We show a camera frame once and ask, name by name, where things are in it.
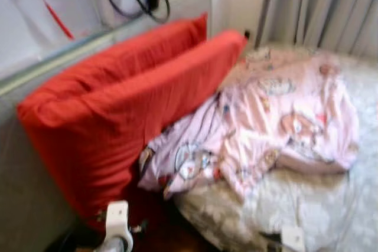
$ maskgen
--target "red pillowcase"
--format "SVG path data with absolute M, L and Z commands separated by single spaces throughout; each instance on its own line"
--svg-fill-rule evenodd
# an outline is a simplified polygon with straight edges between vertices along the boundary
M 246 43 L 240 34 L 225 32 L 163 63 L 202 40 L 206 25 L 205 29 L 190 26 L 190 40 L 182 39 L 187 35 L 183 32 L 170 44 L 155 42 L 154 47 L 143 44 L 140 37 L 123 43 L 142 50 L 128 54 L 128 60 L 120 46 L 88 58 L 18 106 L 34 146 L 83 218 L 105 210 L 112 200 L 129 200 L 125 192 L 133 178 L 131 166 L 146 143 L 205 101 Z M 156 31 L 148 34 L 162 40 Z

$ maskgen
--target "white sheet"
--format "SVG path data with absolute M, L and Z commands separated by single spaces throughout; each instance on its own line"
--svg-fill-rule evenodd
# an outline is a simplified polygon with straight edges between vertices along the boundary
M 296 54 L 303 58 L 309 52 L 300 49 Z M 175 203 L 182 215 L 219 249 L 265 251 L 259 231 L 272 233 L 283 225 L 297 225 L 304 229 L 307 251 L 376 251 L 378 64 L 340 60 L 360 119 L 357 163 L 345 175 L 305 176 L 275 169 L 244 204 L 225 182 L 177 195 Z

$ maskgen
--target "cable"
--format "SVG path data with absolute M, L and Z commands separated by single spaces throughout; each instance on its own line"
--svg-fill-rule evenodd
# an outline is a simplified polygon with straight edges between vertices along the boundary
M 122 16 L 124 17 L 127 17 L 129 19 L 136 19 L 138 17 L 140 17 L 143 13 L 146 13 L 147 15 L 149 15 L 154 21 L 158 22 L 158 23 L 165 23 L 170 15 L 171 15 L 171 5 L 170 5 L 170 2 L 169 0 L 164 0 L 165 1 L 165 4 L 166 4 L 166 7 L 167 7 L 167 14 L 164 18 L 158 18 L 156 17 L 152 11 L 150 9 L 148 9 L 141 0 L 136 0 L 137 3 L 139 4 L 139 6 L 141 7 L 141 10 L 137 13 L 134 13 L 134 14 L 130 14 L 130 13 L 127 13 L 125 11 L 123 11 L 122 9 L 120 9 L 114 2 L 114 0 L 109 0 L 110 4 L 113 6 L 114 10 L 117 11 L 118 13 L 120 13 Z

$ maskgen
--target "red pillow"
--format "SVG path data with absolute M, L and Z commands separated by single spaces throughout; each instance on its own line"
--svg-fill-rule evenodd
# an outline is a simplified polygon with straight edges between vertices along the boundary
M 244 45 L 240 34 L 225 32 L 130 78 L 118 57 L 99 77 L 77 66 L 27 97 L 18 116 L 68 201 L 89 218 L 109 201 L 128 199 L 130 167 L 146 143 L 214 93 Z M 83 74 L 89 87 L 76 80 L 86 80 Z

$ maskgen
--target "wall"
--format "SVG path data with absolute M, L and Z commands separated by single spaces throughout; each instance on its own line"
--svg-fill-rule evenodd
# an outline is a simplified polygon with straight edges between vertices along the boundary
M 48 1 L 76 35 L 99 27 L 90 0 Z M 257 25 L 243 9 L 257 14 L 261 1 L 236 1 L 238 5 L 235 0 L 213 0 L 213 34 L 227 27 L 241 31 L 248 27 L 254 32 Z M 54 48 L 54 43 L 67 42 L 41 0 L 0 0 L 0 5 L 0 69 L 6 63 L 4 72 L 44 48 Z M 14 113 L 15 104 L 43 80 L 0 97 L 0 251 L 41 251 L 74 219 L 30 143 L 21 142 L 28 139 Z

